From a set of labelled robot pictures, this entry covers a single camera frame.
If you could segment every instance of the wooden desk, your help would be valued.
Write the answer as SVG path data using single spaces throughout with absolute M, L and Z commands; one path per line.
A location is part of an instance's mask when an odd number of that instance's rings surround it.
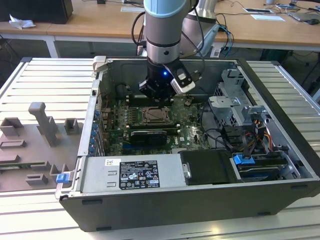
M 122 12 L 122 4 L 72 0 L 73 14 L 67 24 L 52 24 L 48 35 L 131 38 L 131 27 L 138 13 Z M 138 37 L 143 17 L 135 26 Z
M 265 9 L 265 0 L 238 0 L 245 8 Z M 288 4 L 288 0 L 278 0 L 278 3 Z M 231 7 L 231 2 L 227 0 L 220 1 L 216 4 L 216 13 L 238 14 L 247 13 L 243 7 L 235 2 Z M 314 2 L 299 2 L 298 6 L 304 8 L 315 7 Z M 299 13 L 309 12 L 308 10 L 301 9 Z M 293 17 L 286 14 L 278 14 L 285 21 L 268 21 L 268 20 L 255 20 L 251 15 L 225 15 L 227 27 L 234 35 L 234 46 L 250 46 L 253 45 L 279 45 L 280 49 L 287 46 L 287 49 L 297 48 L 301 46 L 319 47 L 320 46 L 320 24 L 309 25 L 304 22 L 299 22 Z M 217 16 L 221 24 L 225 24 L 223 16 Z M 219 32 L 216 41 L 225 41 L 226 34 Z
M 264 9 L 266 0 L 238 0 L 244 7 Z M 289 0 L 277 2 L 288 4 Z M 59 57 L 56 41 L 80 41 L 132 43 L 131 26 L 138 15 L 136 12 L 121 12 L 122 5 L 109 2 L 72 0 L 73 14 L 67 24 L 37 23 L 35 28 L 15 29 L 8 22 L 0 22 L 0 33 L 8 39 L 36 39 L 47 43 L 51 57 Z M 216 4 L 216 13 L 240 14 L 225 15 L 228 29 L 234 35 L 234 47 L 309 50 L 320 51 L 320 24 L 309 25 L 299 22 L 286 14 L 280 14 L 285 21 L 255 20 L 246 14 L 243 7 L 235 2 L 222 0 Z M 308 8 L 317 5 L 313 2 L 299 2 L 298 6 Z M 222 15 L 218 16 L 224 24 Z M 134 34 L 141 28 L 142 18 L 137 23 Z M 219 32 L 215 46 L 221 47 L 227 40 L 226 34 Z

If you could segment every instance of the aluminum profile table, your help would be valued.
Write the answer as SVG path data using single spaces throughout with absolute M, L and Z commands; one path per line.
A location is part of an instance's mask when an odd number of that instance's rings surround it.
M 263 84 L 302 133 L 313 150 L 320 156 L 320 106 L 283 69 L 268 61 L 248 61 Z M 253 99 L 261 105 L 253 89 Z
M 308 133 L 317 130 L 314 124 L 320 124 L 319 106 L 281 67 L 270 62 L 249 64 L 309 138 Z M 34 123 L 33 116 L 27 114 L 28 105 L 32 101 L 43 101 L 57 122 L 63 122 L 67 116 L 83 121 L 95 79 L 91 66 L 92 59 L 74 58 L 33 58 L 29 63 L 20 63 L 0 90 L 0 120 L 18 114 L 23 124 Z M 249 91 L 259 104 L 254 93 Z M 79 229 L 55 199 L 54 192 L 55 189 L 0 193 L 0 239 L 320 239 L 320 195 L 300 199 L 272 216 L 87 233 Z

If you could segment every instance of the laptop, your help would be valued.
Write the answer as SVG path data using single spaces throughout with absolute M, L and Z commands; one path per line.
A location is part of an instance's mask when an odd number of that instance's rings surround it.
M 320 21 L 320 15 L 314 13 L 288 12 L 288 15 L 300 22 L 306 22 L 311 19 L 318 19 Z

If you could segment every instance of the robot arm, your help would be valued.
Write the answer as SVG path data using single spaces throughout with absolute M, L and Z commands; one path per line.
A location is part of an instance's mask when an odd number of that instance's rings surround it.
M 179 60 L 183 20 L 199 0 L 144 0 L 147 77 L 140 91 L 155 101 L 183 94 L 195 87 Z

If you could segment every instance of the white paper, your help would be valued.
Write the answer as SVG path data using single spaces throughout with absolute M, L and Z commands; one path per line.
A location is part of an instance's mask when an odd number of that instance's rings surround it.
M 10 14 L 9 24 L 11 26 L 13 26 L 14 28 L 17 28 L 17 29 L 20 29 L 20 30 L 22 28 L 33 28 L 33 27 L 36 26 L 34 24 L 34 22 L 31 21 L 31 20 L 20 20 L 20 19 L 17 19 L 15 17 L 11 16 L 11 14 Z
M 126 13 L 142 13 L 144 10 L 145 10 L 144 7 L 134 7 L 134 6 L 121 7 L 121 12 L 126 12 Z
M 266 15 L 256 15 L 256 14 L 251 14 L 251 16 L 255 19 L 255 20 L 267 20 L 267 21 L 280 21 L 280 22 L 285 22 L 285 20 L 280 17 L 280 16 L 266 16 Z

